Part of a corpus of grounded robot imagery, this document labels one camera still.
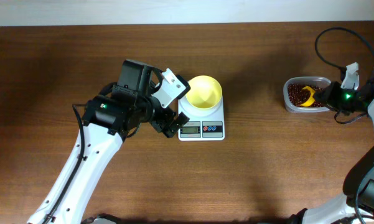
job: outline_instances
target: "yellow scoop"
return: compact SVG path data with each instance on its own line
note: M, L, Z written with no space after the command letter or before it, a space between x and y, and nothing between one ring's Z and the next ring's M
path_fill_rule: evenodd
M309 97L309 99L308 99L306 102L302 103L300 106L304 106L304 107L311 106L311 105L316 101L316 100L312 97L312 96L314 96L314 93L316 93L316 91L313 90L313 89L312 89L311 87L309 87L309 86L304 87L302 90L308 90L308 91L310 91L310 97Z
M209 76L200 75L189 81L191 90L186 94L188 102L202 110L208 110L222 99L222 87L219 82Z

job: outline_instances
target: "wooden table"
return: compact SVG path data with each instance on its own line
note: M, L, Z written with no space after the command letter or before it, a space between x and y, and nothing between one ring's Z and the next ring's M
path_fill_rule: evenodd
M343 126L334 113L292 114L292 77L339 80L314 52L332 26L374 47L374 22L160 26L0 27L0 223L25 223L48 194L76 140L72 103L116 81L124 59L171 68L223 87L226 139L181 142L149 124L114 156L84 218L148 220L285 218L341 193L351 167L374 145L372 122ZM374 65L358 39L327 34L320 50L341 65Z

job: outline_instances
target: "yellow bowl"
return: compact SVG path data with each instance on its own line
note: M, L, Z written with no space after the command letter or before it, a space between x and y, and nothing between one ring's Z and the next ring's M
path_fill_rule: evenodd
M219 82L209 76L197 76L189 81L191 90L185 95L188 102L198 108L213 108L222 99L223 90Z

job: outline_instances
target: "white wall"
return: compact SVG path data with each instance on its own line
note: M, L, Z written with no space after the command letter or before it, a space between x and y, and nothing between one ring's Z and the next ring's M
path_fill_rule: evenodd
M0 0L0 26L374 20L374 0Z

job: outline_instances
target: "clear plastic container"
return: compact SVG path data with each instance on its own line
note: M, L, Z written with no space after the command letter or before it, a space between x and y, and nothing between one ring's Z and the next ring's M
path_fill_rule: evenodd
M291 113L316 113L324 112L329 109L325 106L320 108L305 108L294 106L289 100L288 85L290 84L303 84L303 85L314 85L321 88L325 88L330 85L330 80L324 77L296 77L288 80L284 85L284 100L285 108Z

